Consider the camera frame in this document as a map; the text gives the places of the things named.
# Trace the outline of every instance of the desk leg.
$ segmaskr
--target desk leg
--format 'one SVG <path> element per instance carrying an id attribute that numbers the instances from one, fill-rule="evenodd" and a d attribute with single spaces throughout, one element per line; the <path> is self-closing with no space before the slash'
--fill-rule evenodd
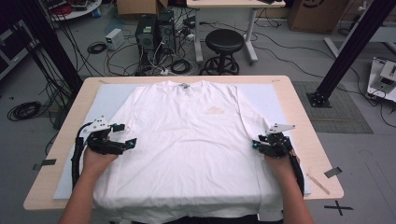
<path id="1" fill-rule="evenodd" d="M 391 50 L 393 50 L 394 53 L 396 53 L 396 44 L 395 43 L 385 42 L 385 45 L 387 45 L 388 48 L 390 48 Z"/>
<path id="2" fill-rule="evenodd" d="M 256 13 L 257 13 L 257 8 L 253 8 L 250 11 L 250 22 L 248 24 L 248 29 L 247 29 L 247 34 L 245 35 L 245 45 L 247 47 L 248 55 L 250 56 L 250 64 L 256 63 L 259 61 L 257 58 L 256 51 L 253 48 L 253 45 L 251 44 L 251 34 L 253 33 L 253 26 L 254 26 L 254 20 L 256 19 Z"/>
<path id="3" fill-rule="evenodd" d="M 335 57 L 338 57 L 339 54 L 339 50 L 338 48 L 334 45 L 334 43 L 332 42 L 332 40 L 329 37 L 324 37 L 324 42 L 326 43 L 327 47 L 329 47 L 329 49 L 332 51 L 332 54 Z"/>
<path id="4" fill-rule="evenodd" d="M 204 61 L 204 57 L 202 55 L 201 49 L 201 37 L 199 34 L 199 22 L 200 22 L 200 14 L 199 8 L 195 9 L 195 38 L 194 38 L 194 48 L 195 48 L 195 61 L 197 63 L 202 63 Z"/>

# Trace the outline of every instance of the stool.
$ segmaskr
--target stool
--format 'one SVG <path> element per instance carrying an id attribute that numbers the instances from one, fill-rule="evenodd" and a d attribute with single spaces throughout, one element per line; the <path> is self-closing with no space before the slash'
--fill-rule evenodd
<path id="1" fill-rule="evenodd" d="M 238 75 L 239 65 L 233 58 L 233 54 L 244 47 L 244 37 L 236 31 L 220 29 L 210 32 L 205 42 L 219 56 L 207 60 L 199 75 L 201 76 L 203 72 L 207 72 L 208 75 L 223 75 L 224 73 Z"/>

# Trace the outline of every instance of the black metal pole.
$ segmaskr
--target black metal pole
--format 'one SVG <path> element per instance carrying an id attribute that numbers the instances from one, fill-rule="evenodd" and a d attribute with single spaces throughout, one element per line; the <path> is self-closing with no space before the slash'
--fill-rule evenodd
<path id="1" fill-rule="evenodd" d="M 395 0 L 376 0 L 370 5 L 326 77 L 314 93 L 307 94 L 313 107 L 321 107 L 328 103 L 329 97 L 349 67 L 355 62 L 363 48 L 395 6 Z"/>
<path id="2" fill-rule="evenodd" d="M 15 4 L 17 10 L 33 36 L 38 39 L 67 83 L 74 99 L 82 86 L 82 79 L 71 63 L 58 37 L 50 27 L 43 8 L 37 0 L 13 0 L 7 4 Z"/>

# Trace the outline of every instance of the white t-shirt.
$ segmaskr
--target white t-shirt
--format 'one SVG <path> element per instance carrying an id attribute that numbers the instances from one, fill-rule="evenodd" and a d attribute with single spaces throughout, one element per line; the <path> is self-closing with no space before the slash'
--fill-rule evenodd
<path id="1" fill-rule="evenodd" d="M 241 217 L 280 211 L 281 195 L 252 139 L 270 126 L 235 86 L 171 81 L 139 87 L 110 123 L 137 138 L 104 172 L 95 207 L 111 220 Z"/>

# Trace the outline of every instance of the t-shirt sleeve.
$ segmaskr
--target t-shirt sleeve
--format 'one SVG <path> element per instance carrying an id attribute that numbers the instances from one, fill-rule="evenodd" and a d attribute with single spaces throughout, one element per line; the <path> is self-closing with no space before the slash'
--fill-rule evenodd
<path id="1" fill-rule="evenodd" d="M 268 118 L 265 118 L 264 115 L 257 112 L 240 90 L 237 89 L 236 94 L 241 119 L 247 134 L 251 139 L 258 140 L 258 135 L 265 134 L 265 131 L 269 130 L 273 123 Z"/>
<path id="2" fill-rule="evenodd" d="M 111 141 L 115 142 L 125 142 L 130 140 L 129 132 L 133 128 L 133 116 L 134 116 L 134 105 L 139 100 L 142 92 L 144 91 L 144 87 L 137 87 L 134 92 L 131 93 L 130 96 L 125 100 L 125 102 L 121 105 L 121 107 L 117 110 L 113 118 L 110 120 L 110 124 L 125 124 L 124 131 L 110 133 L 108 136 Z"/>

